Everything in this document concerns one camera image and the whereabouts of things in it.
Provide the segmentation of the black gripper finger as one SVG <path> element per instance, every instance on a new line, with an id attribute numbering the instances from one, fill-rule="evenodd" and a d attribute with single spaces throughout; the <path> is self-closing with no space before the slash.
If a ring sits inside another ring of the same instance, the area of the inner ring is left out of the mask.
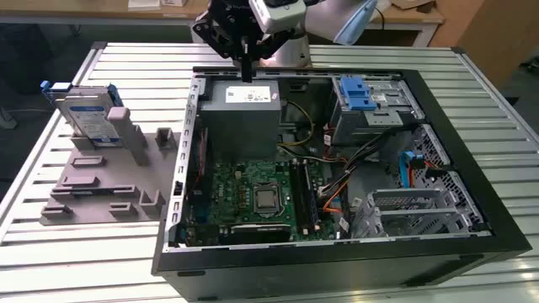
<path id="1" fill-rule="evenodd" d="M 248 83 L 252 82 L 254 69 L 260 59 L 268 59 L 295 34 L 295 30 L 285 30 L 271 34 L 260 40 L 260 35 L 248 37 Z"/>
<path id="2" fill-rule="evenodd" d="M 210 37 L 212 19 L 209 12 L 205 11 L 196 19 L 193 31 L 201 40 L 210 46 L 222 58 L 229 58 L 234 66 L 241 71 L 241 80 L 248 82 L 248 52 L 245 51 L 246 38 L 224 41 L 214 41 Z"/>

